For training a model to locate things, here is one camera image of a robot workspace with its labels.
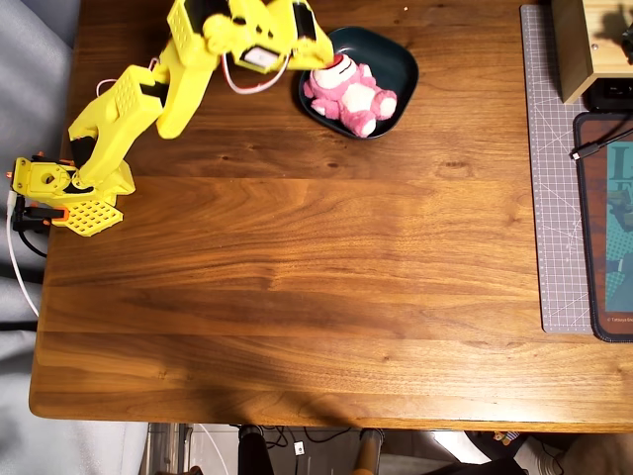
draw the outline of person's leg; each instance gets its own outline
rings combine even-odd
[[[565,475],[633,473],[633,433],[583,435],[560,459]]]

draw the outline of plush toy's face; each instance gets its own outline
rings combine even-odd
[[[314,72],[316,84],[323,89],[334,89],[354,75],[358,66],[347,54],[337,54],[328,69]]]

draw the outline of cutting mat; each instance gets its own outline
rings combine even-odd
[[[521,7],[525,87],[532,164],[543,330],[591,333],[583,223],[574,147],[574,118],[582,99],[564,105],[552,12]]]

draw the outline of pink plush toy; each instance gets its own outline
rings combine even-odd
[[[396,111],[396,93],[381,89],[367,64],[357,65],[347,54],[337,54],[328,69],[310,74],[304,94],[315,98],[312,107],[328,119],[340,122],[358,137],[376,130]]]

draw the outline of wooden table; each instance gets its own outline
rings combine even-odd
[[[633,345],[541,330],[519,3],[314,0],[418,61],[376,141],[300,112],[292,74],[217,75],[178,140],[145,133],[124,222],[51,236],[33,412],[632,430]],[[160,51],[169,4],[84,2],[69,118]]]

